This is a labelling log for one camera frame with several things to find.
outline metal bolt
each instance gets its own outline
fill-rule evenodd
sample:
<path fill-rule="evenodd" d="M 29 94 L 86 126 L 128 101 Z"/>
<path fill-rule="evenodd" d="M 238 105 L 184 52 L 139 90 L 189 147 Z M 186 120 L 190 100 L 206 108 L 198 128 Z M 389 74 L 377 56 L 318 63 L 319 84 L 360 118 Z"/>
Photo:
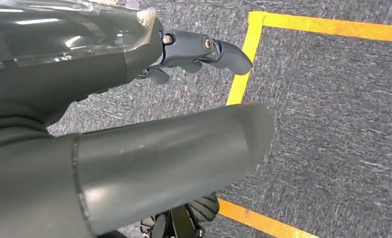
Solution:
<path fill-rule="evenodd" d="M 200 227 L 199 229 L 196 230 L 196 235 L 197 235 L 197 238 L 202 238 L 203 235 L 205 235 L 205 229 Z"/>
<path fill-rule="evenodd" d="M 166 34 L 162 37 L 162 43 L 164 45 L 169 45 L 173 43 L 173 37 L 169 34 Z"/>
<path fill-rule="evenodd" d="M 206 52 L 211 52 L 212 51 L 212 40 L 209 37 L 205 36 L 202 41 L 203 41 L 203 44 L 202 44 L 203 49 Z"/>

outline lever pivot bolt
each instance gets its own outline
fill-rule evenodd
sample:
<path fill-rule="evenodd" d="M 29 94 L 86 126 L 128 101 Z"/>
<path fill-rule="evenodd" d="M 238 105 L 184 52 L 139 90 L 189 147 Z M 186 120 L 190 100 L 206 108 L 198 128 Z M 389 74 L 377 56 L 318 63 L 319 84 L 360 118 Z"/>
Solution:
<path fill-rule="evenodd" d="M 162 43 L 164 45 L 170 45 L 173 43 L 173 37 L 170 34 L 166 34 L 162 37 Z"/>
<path fill-rule="evenodd" d="M 202 41 L 202 46 L 206 52 L 211 52 L 212 51 L 212 40 L 209 37 L 205 36 Z"/>

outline yellow tape line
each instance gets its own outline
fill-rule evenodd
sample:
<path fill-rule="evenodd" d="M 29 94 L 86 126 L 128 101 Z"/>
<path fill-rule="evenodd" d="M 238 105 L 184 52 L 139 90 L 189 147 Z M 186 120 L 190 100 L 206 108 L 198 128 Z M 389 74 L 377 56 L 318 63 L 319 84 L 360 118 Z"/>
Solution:
<path fill-rule="evenodd" d="M 392 25 L 294 16 L 264 11 L 257 11 L 257 14 L 263 14 L 263 26 L 392 41 Z"/>
<path fill-rule="evenodd" d="M 247 30 L 246 39 L 243 44 L 243 52 L 254 62 L 256 50 L 261 41 L 262 23 L 264 12 L 253 11 L 249 13 L 247 23 L 249 28 Z M 227 105 L 239 104 L 243 99 L 246 90 L 247 81 L 249 80 L 250 72 L 245 75 L 235 75 L 233 84 L 231 85 L 230 93 L 228 94 Z"/>
<path fill-rule="evenodd" d="M 317 238 L 317 236 L 276 221 L 231 202 L 219 200 L 219 214 L 278 238 Z"/>
<path fill-rule="evenodd" d="M 263 26 L 348 37 L 359 37 L 371 40 L 392 41 L 392 25 L 284 15 L 261 11 L 250 12 L 247 22 L 249 24 L 249 28 L 247 30 L 246 39 L 244 40 L 243 52 L 252 62 L 255 60 Z M 227 105 L 241 103 L 249 76 L 250 72 L 245 75 L 234 76 Z M 233 203 L 221 199 L 219 200 L 219 203 L 219 214 L 272 236 L 278 238 L 317 237 Z"/>

